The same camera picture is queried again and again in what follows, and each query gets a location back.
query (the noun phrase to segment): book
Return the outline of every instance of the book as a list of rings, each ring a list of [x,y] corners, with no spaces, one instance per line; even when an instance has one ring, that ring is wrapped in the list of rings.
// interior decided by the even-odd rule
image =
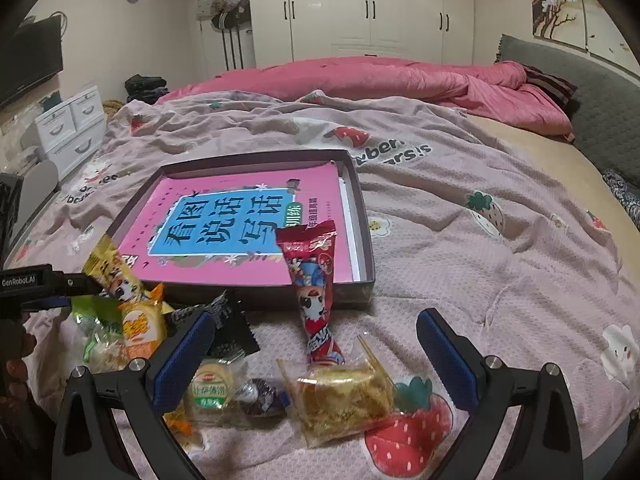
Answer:
[[[275,229],[333,219],[334,279],[359,279],[344,185],[334,163],[194,178],[162,177],[119,250],[139,279],[288,285]]]

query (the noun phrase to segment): upholstered headboard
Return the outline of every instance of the upholstered headboard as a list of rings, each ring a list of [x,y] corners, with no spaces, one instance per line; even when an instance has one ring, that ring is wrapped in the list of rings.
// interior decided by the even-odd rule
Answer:
[[[503,36],[498,58],[532,65],[578,89],[567,107],[578,148],[601,172],[640,186],[640,82],[552,46]]]

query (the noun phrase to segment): blue gripper pad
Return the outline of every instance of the blue gripper pad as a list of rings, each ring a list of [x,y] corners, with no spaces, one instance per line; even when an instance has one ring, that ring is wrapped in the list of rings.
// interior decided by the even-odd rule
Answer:
[[[195,322],[187,322],[181,328],[187,329],[186,334],[183,334],[183,330],[178,330],[178,333],[171,338],[180,338],[180,341],[155,377],[151,377],[153,381],[151,400],[160,414],[172,412],[178,407],[200,362],[207,355],[216,333],[213,317],[202,311]],[[156,357],[156,354],[161,353],[161,348],[158,348],[151,360]]]
[[[415,327],[420,345],[456,408],[473,413],[480,401],[478,381],[452,341],[458,338],[456,333],[432,308],[423,310],[418,315]]]

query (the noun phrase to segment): black television screen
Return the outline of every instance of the black television screen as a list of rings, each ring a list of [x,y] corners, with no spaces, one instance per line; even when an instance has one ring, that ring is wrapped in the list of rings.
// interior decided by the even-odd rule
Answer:
[[[21,26],[0,50],[0,108],[62,70],[59,15]]]

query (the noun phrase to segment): pink comforter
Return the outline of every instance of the pink comforter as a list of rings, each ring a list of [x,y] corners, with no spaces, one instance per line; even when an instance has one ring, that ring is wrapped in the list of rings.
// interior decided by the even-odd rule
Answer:
[[[265,69],[223,72],[175,90],[159,103],[206,92],[240,90],[295,101],[320,89],[351,100],[404,96],[524,128],[543,136],[567,136],[564,112],[537,86],[526,83],[519,63],[455,66],[385,57],[334,57],[295,61]]]

